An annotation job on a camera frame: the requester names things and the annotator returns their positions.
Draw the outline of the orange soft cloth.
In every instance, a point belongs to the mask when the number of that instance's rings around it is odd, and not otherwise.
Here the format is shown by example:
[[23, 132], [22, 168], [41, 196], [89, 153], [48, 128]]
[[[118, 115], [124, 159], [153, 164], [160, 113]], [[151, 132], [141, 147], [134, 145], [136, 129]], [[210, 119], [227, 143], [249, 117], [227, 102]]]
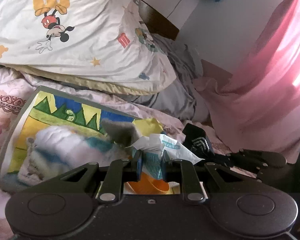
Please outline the orange soft cloth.
[[141, 172], [141, 178], [139, 181], [129, 181], [126, 185], [136, 194], [143, 195], [165, 195], [174, 194], [170, 185], [161, 180], [156, 180], [153, 177], [147, 175], [145, 172]]

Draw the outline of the white blue tissue packet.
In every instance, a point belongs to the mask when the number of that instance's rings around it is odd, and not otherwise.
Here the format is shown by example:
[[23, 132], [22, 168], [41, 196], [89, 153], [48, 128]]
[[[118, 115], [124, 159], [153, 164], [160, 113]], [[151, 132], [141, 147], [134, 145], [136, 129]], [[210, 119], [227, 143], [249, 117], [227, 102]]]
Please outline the white blue tissue packet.
[[148, 137], [142, 136], [132, 144], [132, 147], [142, 151], [142, 171], [156, 180], [162, 179], [161, 160], [164, 157], [164, 153], [167, 153], [171, 160], [183, 159], [190, 161], [192, 164], [203, 160], [179, 141], [164, 134], [150, 134]]

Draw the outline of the white towel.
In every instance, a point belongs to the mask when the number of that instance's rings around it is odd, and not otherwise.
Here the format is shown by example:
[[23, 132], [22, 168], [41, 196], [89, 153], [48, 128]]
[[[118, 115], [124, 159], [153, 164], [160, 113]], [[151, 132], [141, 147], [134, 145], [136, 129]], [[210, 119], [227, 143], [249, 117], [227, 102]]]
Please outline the white towel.
[[110, 165], [128, 153], [107, 139], [87, 137], [68, 126], [49, 126], [26, 139], [27, 155], [18, 180], [33, 186], [86, 163]]

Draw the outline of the pink curtain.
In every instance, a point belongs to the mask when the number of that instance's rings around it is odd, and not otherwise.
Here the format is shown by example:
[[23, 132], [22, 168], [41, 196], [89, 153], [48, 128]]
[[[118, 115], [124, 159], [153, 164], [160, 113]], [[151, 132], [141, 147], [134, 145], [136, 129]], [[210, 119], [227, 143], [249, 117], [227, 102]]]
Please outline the pink curtain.
[[300, 151], [300, 0], [283, 0], [229, 82], [194, 81], [214, 130], [230, 150]]

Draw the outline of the grey blanket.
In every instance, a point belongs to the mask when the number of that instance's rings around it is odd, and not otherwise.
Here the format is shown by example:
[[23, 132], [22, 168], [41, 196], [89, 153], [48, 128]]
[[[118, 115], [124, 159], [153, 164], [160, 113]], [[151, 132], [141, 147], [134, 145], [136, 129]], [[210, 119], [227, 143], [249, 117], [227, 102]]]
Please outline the grey blanket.
[[127, 102], [147, 106], [180, 121], [205, 122], [209, 110], [193, 81], [203, 76], [202, 63], [195, 49], [179, 41], [153, 34], [154, 42], [167, 55], [177, 78], [165, 90], [154, 95], [120, 95]]

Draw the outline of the dinosaur print storage box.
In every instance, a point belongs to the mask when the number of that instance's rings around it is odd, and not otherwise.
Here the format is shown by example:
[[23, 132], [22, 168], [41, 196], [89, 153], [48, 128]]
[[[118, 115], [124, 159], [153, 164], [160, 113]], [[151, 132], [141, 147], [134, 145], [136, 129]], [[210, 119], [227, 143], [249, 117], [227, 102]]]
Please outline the dinosaur print storage box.
[[141, 135], [163, 131], [155, 119], [139, 119], [49, 87], [41, 86], [30, 96], [15, 119], [0, 151], [0, 188], [17, 192], [27, 188], [18, 180], [18, 172], [27, 155], [26, 139], [49, 126], [68, 126], [87, 137], [107, 139], [101, 121], [131, 122]]

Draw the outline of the pink floral bed quilt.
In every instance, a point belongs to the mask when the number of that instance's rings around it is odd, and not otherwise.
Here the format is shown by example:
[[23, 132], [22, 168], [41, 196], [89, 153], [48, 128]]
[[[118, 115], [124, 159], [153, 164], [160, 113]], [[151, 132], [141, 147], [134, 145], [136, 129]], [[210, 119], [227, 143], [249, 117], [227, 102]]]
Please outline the pink floral bed quilt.
[[[11, 68], [0, 67], [0, 149], [8, 135], [9, 129], [12, 127], [21, 108], [25, 105], [26, 100], [28, 100], [34, 90], [41, 85], [74, 94], [75, 96], [140, 118], [156, 118], [163, 124], [164, 131], [167, 132], [170, 137], [179, 141], [184, 140], [184, 136], [181, 135], [181, 130], [188, 121], [181, 124], [181, 121], [177, 118], [142, 105], [128, 103], [115, 95], [90, 90], [77, 90], [53, 81], [46, 81], [43, 78], [34, 77], [29, 74], [21, 74]], [[194, 122], [193, 124], [206, 130], [216, 153], [226, 154], [231, 152], [230, 149], [219, 140], [213, 128], [208, 128], [207, 125], [202, 125], [198, 122]], [[0, 239], [9, 239], [13, 235], [4, 215], [4, 208], [9, 198], [10, 195], [0, 189]]]

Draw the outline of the Mickey Mouse print pillow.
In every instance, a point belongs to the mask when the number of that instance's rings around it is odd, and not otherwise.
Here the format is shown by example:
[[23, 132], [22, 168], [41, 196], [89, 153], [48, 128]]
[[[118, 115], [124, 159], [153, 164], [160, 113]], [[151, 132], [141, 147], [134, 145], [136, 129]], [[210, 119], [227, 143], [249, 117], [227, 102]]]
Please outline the Mickey Mouse print pillow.
[[148, 95], [176, 78], [140, 0], [0, 0], [0, 65], [114, 94]]

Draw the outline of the dark wooden headboard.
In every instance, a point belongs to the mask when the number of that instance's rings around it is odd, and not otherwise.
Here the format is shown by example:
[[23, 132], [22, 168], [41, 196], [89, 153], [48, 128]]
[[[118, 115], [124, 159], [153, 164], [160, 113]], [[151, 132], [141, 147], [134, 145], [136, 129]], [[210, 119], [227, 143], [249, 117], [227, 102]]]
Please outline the dark wooden headboard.
[[179, 29], [143, 0], [139, 0], [139, 14], [151, 33], [159, 34], [170, 40], [177, 38]]

